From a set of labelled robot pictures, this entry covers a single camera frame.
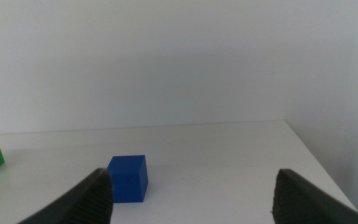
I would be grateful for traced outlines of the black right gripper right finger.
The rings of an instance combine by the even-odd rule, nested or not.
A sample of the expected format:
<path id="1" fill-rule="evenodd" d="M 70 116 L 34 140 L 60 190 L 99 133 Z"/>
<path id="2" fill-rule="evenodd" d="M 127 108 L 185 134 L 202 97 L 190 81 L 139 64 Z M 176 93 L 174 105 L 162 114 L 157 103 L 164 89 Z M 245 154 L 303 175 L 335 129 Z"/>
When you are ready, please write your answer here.
<path id="1" fill-rule="evenodd" d="M 358 224 L 358 212 L 291 169 L 279 170 L 272 216 L 279 224 Z"/>

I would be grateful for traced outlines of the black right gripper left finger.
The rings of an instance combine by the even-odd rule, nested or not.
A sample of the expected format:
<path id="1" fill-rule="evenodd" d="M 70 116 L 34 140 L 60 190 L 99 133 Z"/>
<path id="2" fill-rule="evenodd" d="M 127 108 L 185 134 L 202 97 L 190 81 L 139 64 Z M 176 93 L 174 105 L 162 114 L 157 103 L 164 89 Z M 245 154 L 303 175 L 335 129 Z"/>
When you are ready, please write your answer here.
<path id="1" fill-rule="evenodd" d="M 109 224 L 112 211 L 111 176 L 106 169 L 98 168 L 61 197 L 20 223 Z"/>

